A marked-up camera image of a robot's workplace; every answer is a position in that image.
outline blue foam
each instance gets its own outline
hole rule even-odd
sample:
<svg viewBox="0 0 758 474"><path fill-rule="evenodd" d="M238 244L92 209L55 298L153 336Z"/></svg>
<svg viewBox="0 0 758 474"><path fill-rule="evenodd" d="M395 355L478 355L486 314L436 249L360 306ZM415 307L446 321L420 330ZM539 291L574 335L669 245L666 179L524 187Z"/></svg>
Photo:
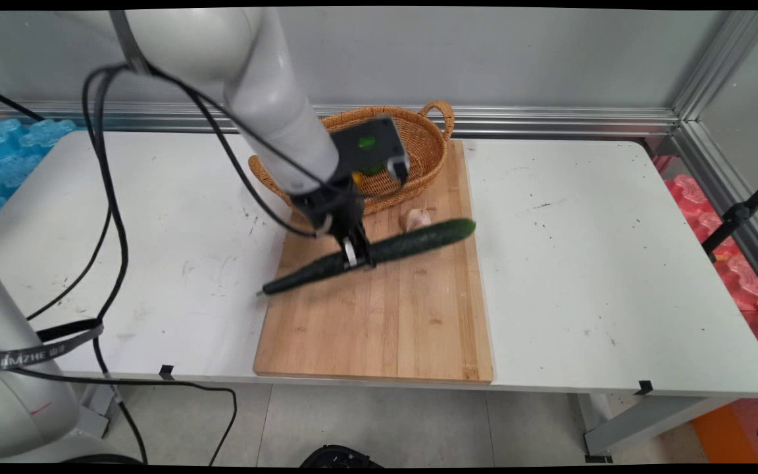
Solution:
<svg viewBox="0 0 758 474"><path fill-rule="evenodd" d="M71 120L49 119L31 126L0 120L0 209L51 148L75 129Z"/></svg>

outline green cucumber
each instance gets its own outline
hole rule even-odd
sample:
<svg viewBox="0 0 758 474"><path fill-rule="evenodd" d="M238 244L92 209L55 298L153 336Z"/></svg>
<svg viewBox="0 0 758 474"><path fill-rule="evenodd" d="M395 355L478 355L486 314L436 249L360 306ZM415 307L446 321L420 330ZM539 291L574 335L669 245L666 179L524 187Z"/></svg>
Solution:
<svg viewBox="0 0 758 474"><path fill-rule="evenodd" d="M411 232L394 235L389 239L380 240L370 245L370 255L376 263L398 260L425 251L431 251L442 246L464 240L475 230L476 223L472 219L450 219L427 227L416 228ZM346 258L343 252L322 256L297 272L265 283L262 287L264 294L276 294L297 288L311 282L334 277L349 272L355 267L345 266Z"/></svg>

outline basket handle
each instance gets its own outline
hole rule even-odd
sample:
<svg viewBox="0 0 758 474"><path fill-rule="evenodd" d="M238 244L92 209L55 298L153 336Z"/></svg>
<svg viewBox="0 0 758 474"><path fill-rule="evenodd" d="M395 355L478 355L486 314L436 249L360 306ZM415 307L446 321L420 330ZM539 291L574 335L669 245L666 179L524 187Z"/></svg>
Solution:
<svg viewBox="0 0 758 474"><path fill-rule="evenodd" d="M445 100L432 100L418 113L426 117L432 109L439 110L443 115L443 139L449 141L449 138L452 136L452 130L455 128L455 112L452 111L452 106Z"/></svg>

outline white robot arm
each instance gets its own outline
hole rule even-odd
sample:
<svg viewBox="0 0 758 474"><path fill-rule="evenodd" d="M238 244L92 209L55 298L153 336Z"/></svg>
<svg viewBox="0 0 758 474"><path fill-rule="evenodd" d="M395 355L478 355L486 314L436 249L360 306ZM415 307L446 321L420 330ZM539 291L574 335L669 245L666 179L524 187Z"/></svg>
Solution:
<svg viewBox="0 0 758 474"><path fill-rule="evenodd" d="M106 10L59 14L116 40ZM223 84L226 106L256 135L322 180L334 174L337 148L295 81L276 10L130 10L125 16L151 64L189 84ZM316 180L246 138L284 192L306 196L319 191ZM361 210L358 216L360 224ZM0 351L37 346L37 334L0 282ZM54 361L30 369L60 375ZM69 384L0 371L0 461L54 462L114 452L100 439L67 436L78 414Z"/></svg>
<svg viewBox="0 0 758 474"><path fill-rule="evenodd" d="M107 11L60 14L117 39ZM190 84L222 85L226 107L256 134L322 180L332 176L338 151L297 84L276 9L127 10L124 16L150 63ZM320 186L245 138L286 194L303 195Z"/></svg>

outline label strap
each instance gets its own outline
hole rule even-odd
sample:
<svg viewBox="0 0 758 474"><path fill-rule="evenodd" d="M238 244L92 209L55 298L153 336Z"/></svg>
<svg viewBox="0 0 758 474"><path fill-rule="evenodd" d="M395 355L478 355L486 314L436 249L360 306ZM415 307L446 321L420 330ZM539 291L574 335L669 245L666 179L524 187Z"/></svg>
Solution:
<svg viewBox="0 0 758 474"><path fill-rule="evenodd" d="M60 339L75 332L81 332L78 336L70 337L65 341L54 342L49 345L36 346L34 348L17 349L13 351L0 351L0 370L18 369L35 363L48 362L53 358L68 354L72 349L98 337L105 330L105 325L98 320L74 321L50 329L37 332L40 341L48 342Z"/></svg>

